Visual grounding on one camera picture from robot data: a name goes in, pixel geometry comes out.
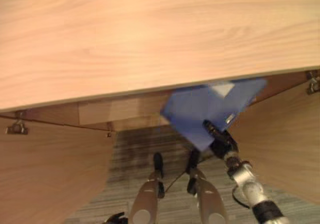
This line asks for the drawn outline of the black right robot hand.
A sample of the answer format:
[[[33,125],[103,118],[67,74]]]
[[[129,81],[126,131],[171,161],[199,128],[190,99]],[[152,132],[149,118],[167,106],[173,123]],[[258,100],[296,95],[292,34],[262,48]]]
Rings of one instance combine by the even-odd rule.
[[[213,138],[210,149],[219,159],[224,159],[230,152],[239,152],[238,144],[227,131],[220,131],[211,121],[204,120],[202,123],[205,130]]]

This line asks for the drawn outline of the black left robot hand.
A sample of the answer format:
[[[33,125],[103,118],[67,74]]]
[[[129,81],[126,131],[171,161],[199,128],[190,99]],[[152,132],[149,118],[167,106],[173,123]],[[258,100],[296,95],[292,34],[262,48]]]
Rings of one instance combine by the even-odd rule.
[[[110,216],[103,224],[128,224],[128,218],[121,212]]]

